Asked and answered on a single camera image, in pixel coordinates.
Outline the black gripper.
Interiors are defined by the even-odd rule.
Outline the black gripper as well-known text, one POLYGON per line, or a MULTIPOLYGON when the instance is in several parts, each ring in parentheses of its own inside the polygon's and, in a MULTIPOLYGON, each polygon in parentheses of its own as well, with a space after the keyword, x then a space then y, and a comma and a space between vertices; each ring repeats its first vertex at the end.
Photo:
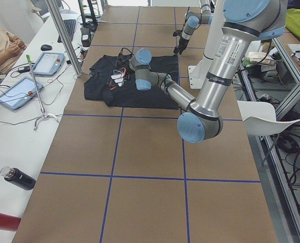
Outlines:
POLYGON ((118 57, 117 57, 117 62, 116 66, 128 66, 129 60, 134 56, 134 54, 127 48, 121 48, 118 57), (123 54, 124 50, 128 51, 128 54, 125 55, 123 54))
POLYGON ((179 43, 174 48, 173 53, 174 53, 174 55, 182 54, 183 51, 186 49, 188 43, 189 43, 190 36, 187 33, 184 33, 181 30, 174 31, 173 36, 179 36, 180 37, 179 43))

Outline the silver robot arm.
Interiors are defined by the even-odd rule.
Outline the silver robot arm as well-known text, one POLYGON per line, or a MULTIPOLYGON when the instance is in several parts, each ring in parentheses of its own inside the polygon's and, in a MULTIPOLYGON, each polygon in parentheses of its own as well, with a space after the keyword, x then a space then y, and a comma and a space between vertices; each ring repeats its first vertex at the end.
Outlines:
POLYGON ((178 118, 177 129, 189 143, 211 139, 222 131, 218 108, 250 43, 279 37, 285 29, 287 1, 221 1, 221 4, 215 8, 213 19, 223 20, 222 36, 198 97, 184 90, 170 75, 151 71, 149 50, 140 49, 127 61, 118 56, 118 63, 135 75, 137 90, 158 86, 185 110, 178 118))
POLYGON ((178 45, 174 48, 174 55, 182 54, 194 33, 202 24, 211 24, 213 13, 211 12, 211 1, 199 1, 200 13, 187 11, 184 17, 184 24, 181 30, 175 30, 173 36, 179 37, 178 45))

